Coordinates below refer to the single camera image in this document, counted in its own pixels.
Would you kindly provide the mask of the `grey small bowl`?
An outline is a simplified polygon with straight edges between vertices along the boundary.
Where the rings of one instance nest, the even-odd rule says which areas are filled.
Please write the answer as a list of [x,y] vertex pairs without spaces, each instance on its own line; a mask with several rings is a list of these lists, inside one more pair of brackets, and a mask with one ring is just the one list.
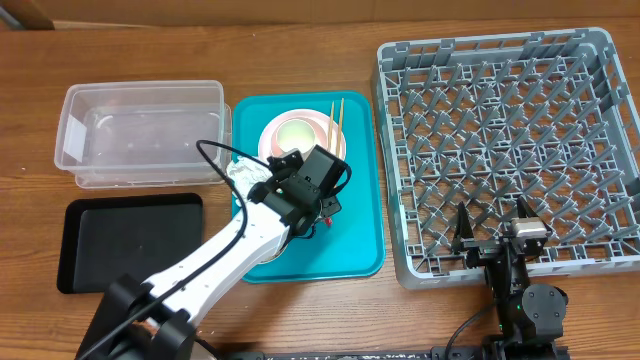
[[259,264],[267,264],[277,259],[287,249],[288,244],[288,242],[285,242],[273,255],[264,258]]

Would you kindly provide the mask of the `white napkin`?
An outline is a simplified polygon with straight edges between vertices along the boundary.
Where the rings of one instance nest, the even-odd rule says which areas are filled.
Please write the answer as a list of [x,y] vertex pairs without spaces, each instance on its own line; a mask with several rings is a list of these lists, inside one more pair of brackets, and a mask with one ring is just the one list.
[[249,191],[258,182],[265,182],[272,173],[267,168],[256,163],[256,158],[239,156],[237,161],[232,161],[226,168],[227,176],[233,181],[243,200],[247,199]]

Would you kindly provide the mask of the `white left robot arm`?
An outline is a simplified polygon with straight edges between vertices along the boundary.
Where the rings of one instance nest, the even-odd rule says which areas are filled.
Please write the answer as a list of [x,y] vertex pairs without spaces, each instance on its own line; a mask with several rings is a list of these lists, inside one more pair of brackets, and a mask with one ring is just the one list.
[[240,210],[214,237],[142,283],[124,275],[99,304],[80,359],[189,359],[196,329],[217,301],[256,265],[340,211],[351,168],[320,146],[264,162],[269,176],[237,195]]

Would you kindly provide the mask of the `cream white cup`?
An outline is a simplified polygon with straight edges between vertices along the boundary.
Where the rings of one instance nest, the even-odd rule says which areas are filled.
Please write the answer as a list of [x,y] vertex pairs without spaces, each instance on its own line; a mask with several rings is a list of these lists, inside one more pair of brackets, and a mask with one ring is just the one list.
[[276,144],[283,152],[299,150],[306,153],[312,149],[315,141],[314,128],[301,118],[286,120],[276,131]]

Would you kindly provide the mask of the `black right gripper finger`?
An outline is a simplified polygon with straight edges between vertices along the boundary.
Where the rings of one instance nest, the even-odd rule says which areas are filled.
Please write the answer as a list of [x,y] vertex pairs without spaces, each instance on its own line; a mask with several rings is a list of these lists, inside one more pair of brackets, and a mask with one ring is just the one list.
[[516,200],[516,207],[519,219],[534,219],[542,224],[544,233],[550,235],[552,228],[538,215],[536,211],[528,204],[524,196],[519,196]]
[[469,214],[463,202],[457,205],[457,217],[454,233],[454,243],[460,243],[464,240],[473,239],[474,234],[469,221]]

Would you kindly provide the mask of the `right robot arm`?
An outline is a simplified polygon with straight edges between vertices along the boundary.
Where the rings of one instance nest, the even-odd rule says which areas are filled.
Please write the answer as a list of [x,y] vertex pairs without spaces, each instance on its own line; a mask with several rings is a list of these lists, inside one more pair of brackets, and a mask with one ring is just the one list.
[[561,288],[533,284],[527,270],[527,259],[542,254],[551,227],[522,197],[516,201],[517,216],[498,238],[475,238],[466,206],[457,205],[452,251],[464,255],[470,268],[484,269],[486,284],[493,301],[456,329],[450,337],[443,357],[464,358],[454,342],[464,329],[491,310],[497,311],[500,333],[489,335],[469,354],[475,359],[568,359],[566,347],[556,345],[563,336],[563,321],[569,303]]

